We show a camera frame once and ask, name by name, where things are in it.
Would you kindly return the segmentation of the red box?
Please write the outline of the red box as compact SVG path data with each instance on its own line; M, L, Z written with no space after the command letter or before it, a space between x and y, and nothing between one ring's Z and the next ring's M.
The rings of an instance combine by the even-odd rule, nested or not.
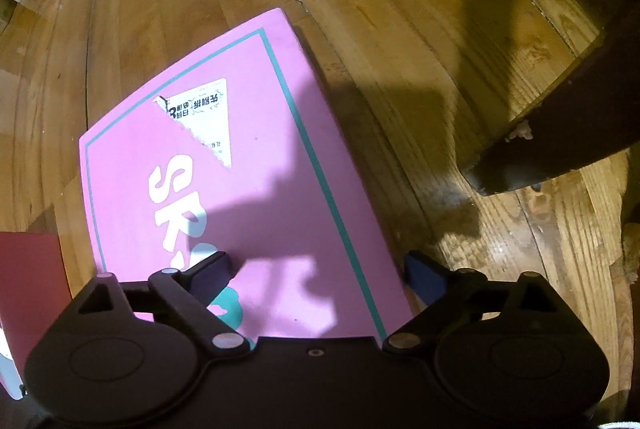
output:
M58 238L47 233L1 234L1 325L15 365L28 355L70 303Z

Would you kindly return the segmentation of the pink SRS cardboard box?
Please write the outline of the pink SRS cardboard box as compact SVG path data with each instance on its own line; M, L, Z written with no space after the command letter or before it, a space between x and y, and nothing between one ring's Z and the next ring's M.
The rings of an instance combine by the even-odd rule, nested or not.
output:
M79 141L96 266L122 281L228 253L208 308L250 340L383 339L404 286L314 69L281 9L161 72Z

